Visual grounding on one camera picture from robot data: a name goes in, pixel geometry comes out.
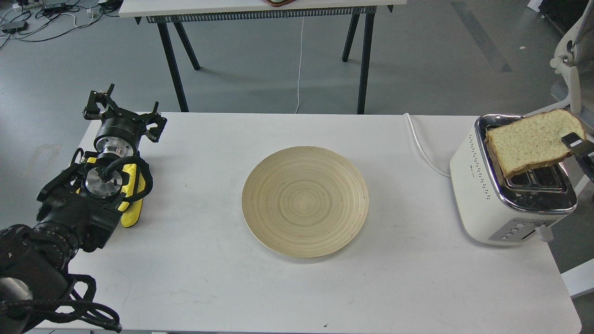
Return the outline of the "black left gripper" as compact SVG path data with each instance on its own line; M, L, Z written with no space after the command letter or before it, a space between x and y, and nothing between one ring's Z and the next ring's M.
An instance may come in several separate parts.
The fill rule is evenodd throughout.
M92 90L83 109L85 120L101 120L95 150L100 154L137 154L143 136L159 142L168 121L158 112L159 103L154 103L152 111L145 114L125 109L116 111L111 98L114 88L110 84L106 91Z

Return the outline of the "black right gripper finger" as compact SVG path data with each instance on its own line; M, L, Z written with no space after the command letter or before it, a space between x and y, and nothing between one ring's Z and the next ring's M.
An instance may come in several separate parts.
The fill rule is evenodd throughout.
M594 181L594 144L573 132L563 136L562 143L570 150L586 177Z

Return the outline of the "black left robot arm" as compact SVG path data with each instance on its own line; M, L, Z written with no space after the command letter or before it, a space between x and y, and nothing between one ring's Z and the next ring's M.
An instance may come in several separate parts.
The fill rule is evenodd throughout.
M38 194L36 225L1 231L1 332L23 334L43 321L121 332L119 315L95 302L96 280L69 272L78 252L102 249L117 226L134 225L153 189L140 156L143 136L158 142L167 120L158 103L149 113L117 106L106 91L91 91L86 120L100 121L93 151L77 149L70 165Z

